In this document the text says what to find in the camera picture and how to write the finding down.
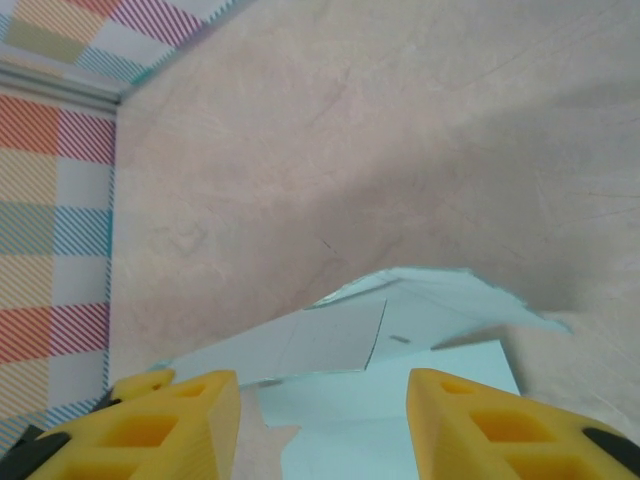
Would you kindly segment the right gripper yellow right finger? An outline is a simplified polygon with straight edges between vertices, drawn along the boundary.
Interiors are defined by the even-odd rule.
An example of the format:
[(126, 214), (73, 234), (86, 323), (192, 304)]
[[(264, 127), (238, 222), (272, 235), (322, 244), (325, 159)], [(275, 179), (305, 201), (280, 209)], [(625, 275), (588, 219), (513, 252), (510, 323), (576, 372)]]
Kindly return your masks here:
[(636, 479), (639, 447), (591, 418), (414, 369), (407, 421), (422, 479)]

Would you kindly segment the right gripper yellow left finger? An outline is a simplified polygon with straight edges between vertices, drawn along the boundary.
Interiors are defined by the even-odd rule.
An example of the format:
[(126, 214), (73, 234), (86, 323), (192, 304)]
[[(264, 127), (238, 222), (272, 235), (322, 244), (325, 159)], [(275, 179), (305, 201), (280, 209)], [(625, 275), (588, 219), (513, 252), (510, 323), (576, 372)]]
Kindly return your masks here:
[(90, 412), (49, 430), (28, 426), (2, 456), (2, 478), (230, 478), (241, 415), (235, 372), (174, 376), (121, 379)]

